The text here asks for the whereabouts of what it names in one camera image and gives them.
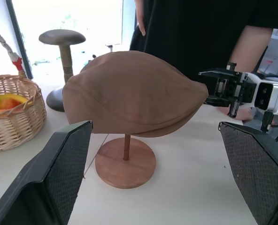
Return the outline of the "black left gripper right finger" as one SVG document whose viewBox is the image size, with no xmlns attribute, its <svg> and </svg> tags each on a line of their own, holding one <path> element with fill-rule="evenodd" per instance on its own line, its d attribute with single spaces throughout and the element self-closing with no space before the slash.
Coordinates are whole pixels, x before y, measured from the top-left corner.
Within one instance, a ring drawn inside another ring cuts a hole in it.
<svg viewBox="0 0 278 225">
<path fill-rule="evenodd" d="M 230 122 L 218 130 L 236 185 L 258 225 L 278 225 L 278 143 L 268 134 Z"/>
</svg>

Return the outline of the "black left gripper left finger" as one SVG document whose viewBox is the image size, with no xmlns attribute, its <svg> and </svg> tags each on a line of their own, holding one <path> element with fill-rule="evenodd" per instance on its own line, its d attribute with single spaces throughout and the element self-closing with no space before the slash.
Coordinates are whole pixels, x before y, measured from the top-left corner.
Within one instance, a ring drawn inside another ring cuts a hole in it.
<svg viewBox="0 0 278 225">
<path fill-rule="evenodd" d="M 93 123 L 53 133 L 0 198 L 0 225 L 67 225 L 85 164 Z"/>
</svg>

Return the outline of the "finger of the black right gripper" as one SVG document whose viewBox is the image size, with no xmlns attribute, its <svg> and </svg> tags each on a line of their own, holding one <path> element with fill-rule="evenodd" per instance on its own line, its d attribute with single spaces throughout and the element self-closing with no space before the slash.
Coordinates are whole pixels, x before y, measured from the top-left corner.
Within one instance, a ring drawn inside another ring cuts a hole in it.
<svg viewBox="0 0 278 225">
<path fill-rule="evenodd" d="M 208 96 L 204 104 L 214 107 L 229 107 L 231 99 L 229 97 Z"/>
<path fill-rule="evenodd" d="M 213 77 L 216 79 L 236 79 L 239 77 L 240 72 L 228 70 L 226 68 L 213 68 L 198 73 L 200 76 Z"/>
</svg>

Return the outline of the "brown cap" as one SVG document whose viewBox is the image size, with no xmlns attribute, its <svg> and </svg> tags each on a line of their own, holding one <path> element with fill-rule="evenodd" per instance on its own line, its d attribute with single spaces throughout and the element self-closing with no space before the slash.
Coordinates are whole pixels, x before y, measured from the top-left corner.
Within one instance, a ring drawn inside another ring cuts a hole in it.
<svg viewBox="0 0 278 225">
<path fill-rule="evenodd" d="M 63 87 L 68 122 L 93 122 L 95 134 L 168 135 L 185 125 L 208 97 L 192 81 L 153 55 L 110 52 L 89 62 Z"/>
</svg>

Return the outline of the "reddish wooden hat stand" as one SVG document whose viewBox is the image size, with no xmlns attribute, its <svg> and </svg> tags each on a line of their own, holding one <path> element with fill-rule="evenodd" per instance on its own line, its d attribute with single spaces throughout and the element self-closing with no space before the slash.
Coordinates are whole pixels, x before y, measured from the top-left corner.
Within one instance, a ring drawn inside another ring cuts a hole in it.
<svg viewBox="0 0 278 225">
<path fill-rule="evenodd" d="M 99 177 L 108 185 L 137 188 L 148 182 L 154 174 L 156 157 L 144 142 L 125 135 L 103 144 L 95 157 Z"/>
</svg>

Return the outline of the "dark wooden mushroom hat stand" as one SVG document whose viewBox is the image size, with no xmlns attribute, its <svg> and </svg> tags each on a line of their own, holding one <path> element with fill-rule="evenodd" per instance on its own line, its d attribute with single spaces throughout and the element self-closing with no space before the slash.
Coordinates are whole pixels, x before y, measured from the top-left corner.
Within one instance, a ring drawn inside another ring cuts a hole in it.
<svg viewBox="0 0 278 225">
<path fill-rule="evenodd" d="M 39 41 L 47 45 L 59 46 L 64 81 L 67 82 L 73 76 L 70 46 L 85 42 L 85 36 L 73 30 L 56 29 L 42 33 Z M 51 91 L 46 98 L 47 106 L 58 112 L 64 112 L 62 89 L 59 87 Z"/>
</svg>

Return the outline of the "person's left hand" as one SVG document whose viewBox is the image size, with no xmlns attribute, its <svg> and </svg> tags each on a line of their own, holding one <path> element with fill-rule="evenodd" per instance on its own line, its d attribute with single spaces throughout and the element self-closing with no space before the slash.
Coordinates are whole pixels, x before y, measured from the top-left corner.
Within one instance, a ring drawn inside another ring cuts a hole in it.
<svg viewBox="0 0 278 225">
<path fill-rule="evenodd" d="M 227 115 L 228 112 L 229 112 L 229 108 L 227 108 L 227 107 L 219 107 L 218 110 L 225 115 Z M 244 108 L 244 109 L 239 109 L 237 111 L 236 117 L 233 118 L 233 119 L 241 120 L 241 121 L 250 121 L 253 118 L 254 118 L 254 115 L 252 113 L 252 109 L 251 108 Z"/>
</svg>

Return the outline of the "person's right hand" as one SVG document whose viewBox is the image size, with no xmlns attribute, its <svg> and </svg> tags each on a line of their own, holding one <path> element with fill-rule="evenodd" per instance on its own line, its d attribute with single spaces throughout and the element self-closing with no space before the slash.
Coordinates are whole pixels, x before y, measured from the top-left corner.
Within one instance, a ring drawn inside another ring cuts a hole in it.
<svg viewBox="0 0 278 225">
<path fill-rule="evenodd" d="M 138 28 L 142 36 L 145 36 L 146 30 L 144 26 L 144 1 L 135 0 L 135 7 L 136 7 L 136 19 L 137 19 Z"/>
</svg>

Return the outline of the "grey background equipment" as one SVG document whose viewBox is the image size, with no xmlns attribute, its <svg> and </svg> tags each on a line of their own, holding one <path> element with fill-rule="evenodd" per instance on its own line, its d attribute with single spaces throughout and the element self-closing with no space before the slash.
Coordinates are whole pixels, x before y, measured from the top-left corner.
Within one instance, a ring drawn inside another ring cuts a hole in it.
<svg viewBox="0 0 278 225">
<path fill-rule="evenodd" d="M 261 58 L 258 72 L 278 75 L 278 29 L 273 30 L 268 47 Z"/>
</svg>

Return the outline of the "person in black shirt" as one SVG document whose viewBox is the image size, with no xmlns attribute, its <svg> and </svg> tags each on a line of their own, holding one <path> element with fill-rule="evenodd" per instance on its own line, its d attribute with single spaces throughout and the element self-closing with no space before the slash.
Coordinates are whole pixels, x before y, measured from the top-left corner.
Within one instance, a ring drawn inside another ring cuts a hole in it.
<svg viewBox="0 0 278 225">
<path fill-rule="evenodd" d="M 142 36 L 130 49 L 154 55 L 189 79 L 225 68 L 246 26 L 278 29 L 278 0 L 143 0 Z"/>
</svg>

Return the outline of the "woven wicker basket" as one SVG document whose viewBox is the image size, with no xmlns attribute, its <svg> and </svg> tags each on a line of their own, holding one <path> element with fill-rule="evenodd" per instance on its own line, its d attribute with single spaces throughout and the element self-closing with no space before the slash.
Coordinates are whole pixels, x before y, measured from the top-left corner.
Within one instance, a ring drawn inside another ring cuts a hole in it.
<svg viewBox="0 0 278 225">
<path fill-rule="evenodd" d="M 13 52 L 0 35 L 17 75 L 0 75 L 0 95 L 17 94 L 28 99 L 12 109 L 0 109 L 0 151 L 17 147 L 33 138 L 44 126 L 46 107 L 40 87 L 27 78 L 22 58 Z"/>
</svg>

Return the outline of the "yellow orange toy mango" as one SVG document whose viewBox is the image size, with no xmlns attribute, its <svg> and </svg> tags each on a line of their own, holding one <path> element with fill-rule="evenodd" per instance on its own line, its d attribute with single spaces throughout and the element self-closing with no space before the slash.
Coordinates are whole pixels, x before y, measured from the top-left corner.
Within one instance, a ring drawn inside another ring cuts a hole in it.
<svg viewBox="0 0 278 225">
<path fill-rule="evenodd" d="M 28 101 L 27 98 L 17 94 L 4 94 L 0 95 L 0 109 L 8 110 L 12 109 L 20 104 L 24 104 Z"/>
</svg>

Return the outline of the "black window frame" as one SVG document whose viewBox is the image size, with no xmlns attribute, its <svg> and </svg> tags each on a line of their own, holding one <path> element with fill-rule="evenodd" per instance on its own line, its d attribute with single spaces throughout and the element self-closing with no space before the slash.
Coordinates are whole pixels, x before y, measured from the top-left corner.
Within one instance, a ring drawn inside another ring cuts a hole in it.
<svg viewBox="0 0 278 225">
<path fill-rule="evenodd" d="M 12 22 L 12 25 L 13 25 L 13 28 L 14 28 L 15 37 L 16 37 L 16 40 L 17 40 L 17 43 L 18 43 L 19 51 L 21 53 L 21 57 L 22 57 L 23 65 L 25 67 L 26 75 L 29 79 L 32 80 L 33 79 L 33 74 L 32 74 L 32 71 L 31 71 L 31 66 L 29 64 L 29 59 L 28 59 L 28 56 L 27 56 L 27 53 L 26 53 L 26 49 L 24 47 L 24 41 L 23 41 L 22 33 L 20 31 L 20 27 L 18 25 L 18 21 L 17 21 L 17 17 L 16 17 L 16 14 L 15 14 L 13 2 L 12 2 L 12 0 L 5 0 L 5 1 L 6 1 L 6 5 L 7 5 L 7 8 L 8 8 L 10 19 L 11 19 L 11 22 Z"/>
</svg>

